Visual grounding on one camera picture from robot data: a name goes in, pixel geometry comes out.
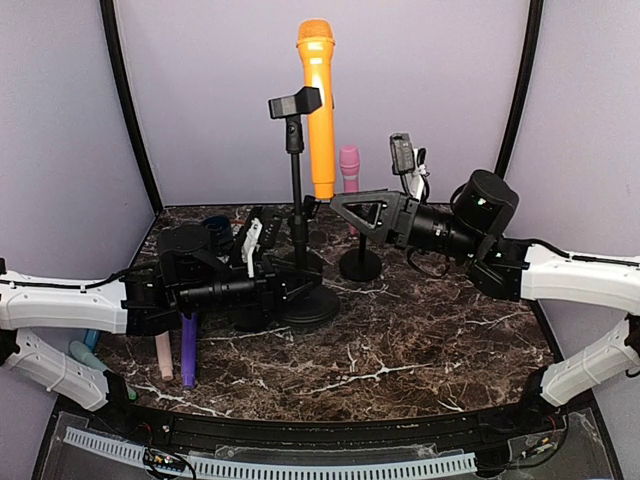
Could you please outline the black stand of orange microphone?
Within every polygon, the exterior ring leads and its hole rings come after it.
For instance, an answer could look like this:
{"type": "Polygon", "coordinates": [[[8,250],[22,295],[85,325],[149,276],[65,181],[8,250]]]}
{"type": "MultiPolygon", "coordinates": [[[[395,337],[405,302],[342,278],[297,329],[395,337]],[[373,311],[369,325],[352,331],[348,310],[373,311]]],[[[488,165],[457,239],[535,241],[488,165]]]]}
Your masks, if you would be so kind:
{"type": "MultiPolygon", "coordinates": [[[[308,252],[308,220],[302,212],[300,156],[304,151],[302,117],[322,106],[317,88],[304,86],[297,93],[268,101],[270,117],[285,121],[285,150],[290,156],[293,211],[288,224],[293,245],[293,260],[300,266],[306,263],[308,252]]],[[[322,284],[309,294],[286,303],[279,319],[290,326],[308,327],[330,321],[340,310],[340,300],[322,284]]]]}

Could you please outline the pink microphone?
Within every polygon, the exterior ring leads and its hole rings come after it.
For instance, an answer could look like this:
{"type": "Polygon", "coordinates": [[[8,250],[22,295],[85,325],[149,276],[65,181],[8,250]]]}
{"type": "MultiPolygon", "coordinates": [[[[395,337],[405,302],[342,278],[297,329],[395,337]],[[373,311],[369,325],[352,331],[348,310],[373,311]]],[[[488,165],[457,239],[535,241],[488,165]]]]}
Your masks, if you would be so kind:
{"type": "Polygon", "coordinates": [[[345,145],[339,151],[339,167],[343,179],[345,193],[359,191],[360,155],[354,145],[345,145]]]}

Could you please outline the black stand of pink microphone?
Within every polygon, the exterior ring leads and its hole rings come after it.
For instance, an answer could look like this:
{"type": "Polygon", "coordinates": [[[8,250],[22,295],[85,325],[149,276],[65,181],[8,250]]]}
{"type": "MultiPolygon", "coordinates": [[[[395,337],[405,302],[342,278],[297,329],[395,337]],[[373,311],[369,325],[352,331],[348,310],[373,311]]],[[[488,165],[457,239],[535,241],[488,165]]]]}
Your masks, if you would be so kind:
{"type": "Polygon", "coordinates": [[[340,275],[355,282],[370,282],[382,273],[380,257],[367,248],[367,237],[359,235],[357,248],[347,251],[339,261],[340,275]]]}

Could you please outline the purple microphone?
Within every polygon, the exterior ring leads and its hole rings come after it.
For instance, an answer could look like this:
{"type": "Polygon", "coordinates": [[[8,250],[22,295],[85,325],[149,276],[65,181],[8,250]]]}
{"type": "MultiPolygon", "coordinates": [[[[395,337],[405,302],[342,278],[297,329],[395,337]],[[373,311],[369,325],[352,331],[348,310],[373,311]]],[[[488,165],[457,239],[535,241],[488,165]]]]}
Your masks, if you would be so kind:
{"type": "Polygon", "coordinates": [[[182,316],[181,377],[182,385],[187,389],[196,385],[197,332],[197,316],[182,316]]]}

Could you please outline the beige microphone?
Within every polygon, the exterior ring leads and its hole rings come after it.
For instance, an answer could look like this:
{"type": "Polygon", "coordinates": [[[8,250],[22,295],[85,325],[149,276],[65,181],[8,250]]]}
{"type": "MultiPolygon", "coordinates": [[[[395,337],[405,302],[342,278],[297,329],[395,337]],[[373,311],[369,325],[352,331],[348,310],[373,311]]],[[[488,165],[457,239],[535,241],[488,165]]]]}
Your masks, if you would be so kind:
{"type": "Polygon", "coordinates": [[[168,331],[155,337],[156,355],[158,367],[163,381],[171,381],[174,378],[170,335],[168,331]]]}

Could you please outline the orange microphone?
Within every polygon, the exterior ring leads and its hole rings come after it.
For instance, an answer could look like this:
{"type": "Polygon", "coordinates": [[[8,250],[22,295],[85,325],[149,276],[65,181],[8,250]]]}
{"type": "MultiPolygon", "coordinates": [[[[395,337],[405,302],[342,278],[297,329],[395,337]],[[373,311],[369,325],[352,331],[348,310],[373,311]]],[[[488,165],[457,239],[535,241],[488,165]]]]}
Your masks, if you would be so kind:
{"type": "Polygon", "coordinates": [[[315,197],[330,200],[336,182],[334,103],[331,66],[335,39],[329,22],[321,18],[303,21],[296,47],[303,65],[304,85],[317,88],[322,106],[308,116],[311,178],[315,197]]]}

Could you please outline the blue microphone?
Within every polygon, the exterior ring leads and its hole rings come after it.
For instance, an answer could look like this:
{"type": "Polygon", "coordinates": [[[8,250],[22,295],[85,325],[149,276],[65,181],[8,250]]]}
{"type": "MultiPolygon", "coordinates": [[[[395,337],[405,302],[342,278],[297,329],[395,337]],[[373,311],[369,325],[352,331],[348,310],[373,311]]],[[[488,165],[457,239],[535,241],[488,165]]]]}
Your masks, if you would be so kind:
{"type": "Polygon", "coordinates": [[[87,330],[84,337],[84,344],[93,352],[100,340],[101,332],[98,330],[87,330]]]}

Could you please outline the green microphone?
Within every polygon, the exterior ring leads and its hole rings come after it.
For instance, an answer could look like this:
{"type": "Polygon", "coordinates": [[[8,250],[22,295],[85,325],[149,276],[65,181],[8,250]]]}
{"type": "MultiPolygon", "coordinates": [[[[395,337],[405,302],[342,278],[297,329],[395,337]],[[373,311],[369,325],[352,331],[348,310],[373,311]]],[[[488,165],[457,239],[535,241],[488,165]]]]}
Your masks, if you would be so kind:
{"type": "Polygon", "coordinates": [[[102,396],[108,393],[108,379],[104,376],[105,372],[109,372],[112,376],[118,379],[118,386],[124,386],[126,388],[127,397],[130,401],[137,399],[136,391],[129,386],[129,384],[113,370],[111,370],[104,362],[102,362],[87,345],[79,340],[73,340],[69,344],[69,355],[79,364],[82,364],[86,369],[91,370],[90,374],[91,382],[101,392],[102,396]]]}

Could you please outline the black stand of beige microphone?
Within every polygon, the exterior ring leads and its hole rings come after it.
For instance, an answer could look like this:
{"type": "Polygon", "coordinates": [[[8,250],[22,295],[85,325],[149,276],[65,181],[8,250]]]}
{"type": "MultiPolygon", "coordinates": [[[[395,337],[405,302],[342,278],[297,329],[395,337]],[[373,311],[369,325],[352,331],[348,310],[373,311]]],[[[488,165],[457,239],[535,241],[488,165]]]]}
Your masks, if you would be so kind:
{"type": "Polygon", "coordinates": [[[322,202],[312,195],[306,195],[302,202],[302,212],[307,220],[312,220],[316,217],[317,212],[322,202]]]}

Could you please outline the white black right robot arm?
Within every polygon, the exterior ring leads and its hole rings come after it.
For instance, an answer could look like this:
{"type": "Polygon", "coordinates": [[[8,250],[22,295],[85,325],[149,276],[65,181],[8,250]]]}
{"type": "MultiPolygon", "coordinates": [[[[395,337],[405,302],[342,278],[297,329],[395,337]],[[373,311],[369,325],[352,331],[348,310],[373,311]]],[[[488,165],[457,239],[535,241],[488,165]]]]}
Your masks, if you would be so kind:
{"type": "Polygon", "coordinates": [[[562,300],[609,307],[625,318],[567,360],[525,384],[510,424],[534,432],[555,410],[621,373],[639,370],[639,259],[565,251],[540,239],[507,238],[519,197],[486,170],[474,171],[440,212],[399,191],[335,196],[331,209],[376,243],[442,254],[466,266],[483,294],[500,300],[562,300]]]}

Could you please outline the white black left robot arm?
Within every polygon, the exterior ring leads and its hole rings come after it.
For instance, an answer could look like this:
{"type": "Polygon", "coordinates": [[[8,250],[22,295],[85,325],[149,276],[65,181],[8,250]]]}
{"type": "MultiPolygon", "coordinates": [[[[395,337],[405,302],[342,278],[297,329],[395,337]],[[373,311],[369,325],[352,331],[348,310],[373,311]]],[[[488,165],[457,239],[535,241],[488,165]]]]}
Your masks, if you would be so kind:
{"type": "Polygon", "coordinates": [[[183,317],[255,309],[280,313],[322,283],[321,274],[261,254],[259,223],[245,234],[238,258],[222,261],[210,229],[187,224],[165,230],[157,259],[104,280],[31,277],[1,271],[1,365],[76,402],[120,436],[141,427],[125,380],[71,358],[35,329],[80,328],[129,336],[178,329],[183,317]]]}

